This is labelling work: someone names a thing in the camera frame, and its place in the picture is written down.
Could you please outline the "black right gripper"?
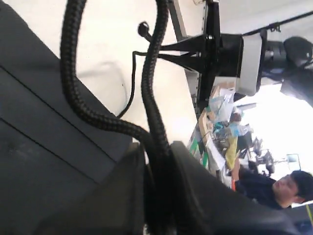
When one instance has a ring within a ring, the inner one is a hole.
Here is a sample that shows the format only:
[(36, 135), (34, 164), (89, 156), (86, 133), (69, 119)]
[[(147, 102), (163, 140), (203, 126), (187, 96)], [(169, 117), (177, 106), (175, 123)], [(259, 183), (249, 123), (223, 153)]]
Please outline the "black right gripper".
[(240, 77), (242, 64), (242, 35), (221, 33), (218, 1), (207, 0), (204, 9), (203, 35), (185, 38), (160, 48), (161, 51), (188, 53), (158, 55), (159, 59), (200, 73), (198, 100), (209, 99), (216, 76)]

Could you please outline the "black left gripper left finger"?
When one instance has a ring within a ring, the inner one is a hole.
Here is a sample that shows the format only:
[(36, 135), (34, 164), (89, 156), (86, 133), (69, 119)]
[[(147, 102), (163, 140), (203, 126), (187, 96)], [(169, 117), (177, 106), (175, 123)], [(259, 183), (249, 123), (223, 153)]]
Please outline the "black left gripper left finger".
[(92, 193), (50, 216), (38, 235), (141, 235), (144, 228), (143, 147), (132, 143)]

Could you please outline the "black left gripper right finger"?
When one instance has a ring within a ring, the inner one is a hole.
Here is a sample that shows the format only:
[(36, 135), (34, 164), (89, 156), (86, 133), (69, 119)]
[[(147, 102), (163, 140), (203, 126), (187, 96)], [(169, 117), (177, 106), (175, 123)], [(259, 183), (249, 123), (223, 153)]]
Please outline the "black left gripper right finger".
[(178, 235), (297, 235), (290, 219), (226, 187), (180, 141), (171, 144)]

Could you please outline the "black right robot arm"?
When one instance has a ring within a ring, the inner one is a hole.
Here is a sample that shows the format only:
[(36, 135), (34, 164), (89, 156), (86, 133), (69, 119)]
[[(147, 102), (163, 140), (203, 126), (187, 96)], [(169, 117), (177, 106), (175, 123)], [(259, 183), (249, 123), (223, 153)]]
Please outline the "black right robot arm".
[(161, 47), (159, 58), (199, 74), (196, 105), (207, 106), (213, 86), (221, 79), (235, 83), (235, 99), (255, 95), (263, 78), (282, 85), (281, 92), (313, 102), (313, 45), (292, 36), (268, 40), (280, 31), (276, 22), (244, 34), (221, 33), (219, 3), (204, 7), (202, 34)]

